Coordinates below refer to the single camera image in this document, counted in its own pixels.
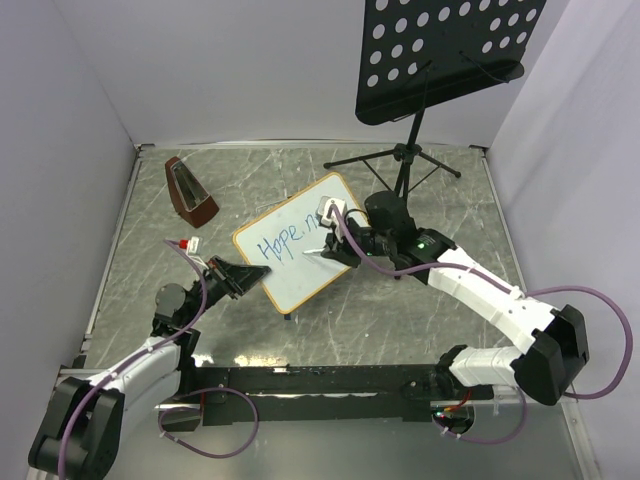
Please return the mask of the yellow framed whiteboard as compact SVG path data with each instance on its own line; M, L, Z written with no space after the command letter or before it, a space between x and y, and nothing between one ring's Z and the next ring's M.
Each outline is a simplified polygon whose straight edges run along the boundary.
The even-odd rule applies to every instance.
M245 262L271 268L261 284L281 314L293 312L349 271L339 262L303 254L323 248L330 232L316 218L323 196L344 200L349 209L360 208L346 180L333 172L233 233L233 244Z

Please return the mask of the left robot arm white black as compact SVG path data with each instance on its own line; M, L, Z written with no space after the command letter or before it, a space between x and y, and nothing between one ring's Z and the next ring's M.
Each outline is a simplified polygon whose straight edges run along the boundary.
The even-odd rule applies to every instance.
M150 336L115 365L87 378L69 376L53 391L28 453L30 467L61 479L102 479L127 432L157 404L184 402L198 387L194 325L219 300L245 295L271 272L219 256L197 269L190 288L163 286Z

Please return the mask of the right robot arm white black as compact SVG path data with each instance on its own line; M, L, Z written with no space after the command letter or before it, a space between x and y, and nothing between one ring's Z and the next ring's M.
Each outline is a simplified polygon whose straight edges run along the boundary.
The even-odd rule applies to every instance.
M368 225L351 218L345 201L324 197L317 209L329 229L323 258L356 268L386 257L389 275L409 275L461 302L511 342L508 347L453 347L436 375L438 390L458 398L479 385L512 386L540 404L553 406L589 359L582 313L556 308L526 295L482 267L453 240L419 228L407 204L390 191L365 201Z

